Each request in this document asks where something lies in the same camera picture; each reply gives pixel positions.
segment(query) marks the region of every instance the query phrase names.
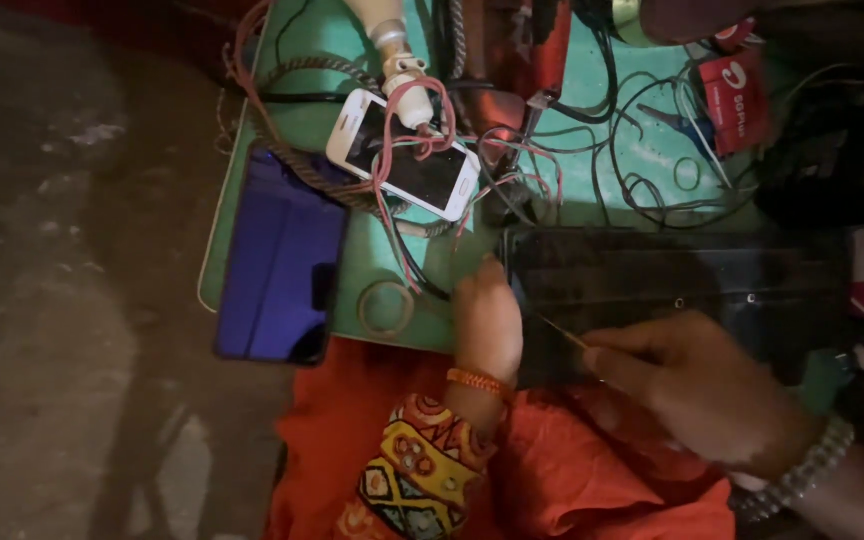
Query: smartphone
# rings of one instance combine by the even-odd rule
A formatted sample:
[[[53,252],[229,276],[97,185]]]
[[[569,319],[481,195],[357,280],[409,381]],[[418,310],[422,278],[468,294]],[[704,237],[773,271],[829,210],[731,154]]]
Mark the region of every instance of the smartphone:
[[[373,160],[382,148],[386,101],[364,89],[356,89],[345,101],[342,113],[325,147],[330,162],[355,176],[372,179]],[[414,135],[399,117],[391,119],[392,138]],[[389,178],[382,190],[404,199],[446,221],[458,221],[478,185],[481,165],[475,153],[459,143],[417,161],[414,147],[392,150]]]
[[[348,178],[323,157],[310,165],[336,186]],[[347,208],[252,147],[219,308],[220,357],[301,366],[323,360],[348,223]]]

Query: patterned fabric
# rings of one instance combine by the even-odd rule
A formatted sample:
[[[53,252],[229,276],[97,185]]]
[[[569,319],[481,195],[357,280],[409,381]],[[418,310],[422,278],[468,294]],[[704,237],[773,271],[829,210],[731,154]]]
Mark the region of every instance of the patterned fabric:
[[[451,538],[496,452],[438,402],[412,395],[392,411],[379,454],[337,523],[342,538]]]

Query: blue pliers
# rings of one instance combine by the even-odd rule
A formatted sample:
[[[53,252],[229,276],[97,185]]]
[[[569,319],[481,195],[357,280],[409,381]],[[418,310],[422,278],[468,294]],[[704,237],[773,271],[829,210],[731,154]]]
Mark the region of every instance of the blue pliers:
[[[699,149],[699,153],[702,154],[702,157],[706,160],[711,160],[713,158],[709,155],[709,151],[706,150],[706,146],[702,144],[702,137],[704,137],[708,142],[709,148],[711,148],[713,152],[715,151],[715,128],[713,122],[708,118],[696,118],[695,120],[695,124],[699,126],[699,130],[702,132],[702,137],[700,137],[699,133],[696,132],[694,127],[692,127],[689,118],[679,116],[678,114],[667,114],[655,110],[651,106],[645,104],[637,104],[636,107],[638,107],[642,113],[645,113],[649,117],[653,117],[655,120],[658,120],[673,130],[688,137],[690,141],[692,141],[692,144]]]

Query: red clothing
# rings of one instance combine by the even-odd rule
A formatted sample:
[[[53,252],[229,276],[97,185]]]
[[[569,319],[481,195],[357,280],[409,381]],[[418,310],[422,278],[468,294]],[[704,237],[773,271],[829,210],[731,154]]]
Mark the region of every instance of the red clothing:
[[[296,375],[294,408],[277,424],[288,465],[266,537],[403,536],[360,491],[377,481],[367,477],[377,456],[392,456],[382,450],[393,448],[383,444],[390,413],[410,394],[440,399],[450,364],[440,354],[333,338],[322,366]],[[723,475],[604,385],[520,392],[496,445],[486,481],[469,493],[462,538],[735,538]],[[343,530],[350,516],[370,520],[374,534]]]

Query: rubber band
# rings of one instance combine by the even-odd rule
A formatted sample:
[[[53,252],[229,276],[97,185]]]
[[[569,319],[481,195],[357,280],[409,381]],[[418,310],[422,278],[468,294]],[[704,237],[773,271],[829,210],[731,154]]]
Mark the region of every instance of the rubber band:
[[[682,187],[682,183],[679,182],[679,167],[685,162],[692,162],[695,165],[695,185],[691,186],[689,189]],[[675,162],[675,166],[672,167],[672,182],[675,183],[676,188],[682,191],[695,191],[699,189],[699,185],[702,184],[702,163],[700,163],[697,159],[693,159],[688,155],[682,157],[678,161]]]
[[[366,314],[366,304],[369,300],[378,293],[378,291],[382,289],[391,289],[397,292],[402,297],[402,314],[398,319],[398,322],[391,328],[377,328],[369,324],[369,320]],[[358,300],[358,315],[359,315],[359,324],[362,325],[362,329],[366,331],[366,334],[373,338],[382,339],[386,341],[391,341],[399,337],[402,332],[408,328],[409,324],[412,323],[412,317],[416,312],[416,300],[412,297],[412,293],[409,292],[409,289],[405,288],[399,282],[384,280],[384,281],[376,281],[375,283],[366,287],[365,290],[362,291],[362,294],[359,295]]]

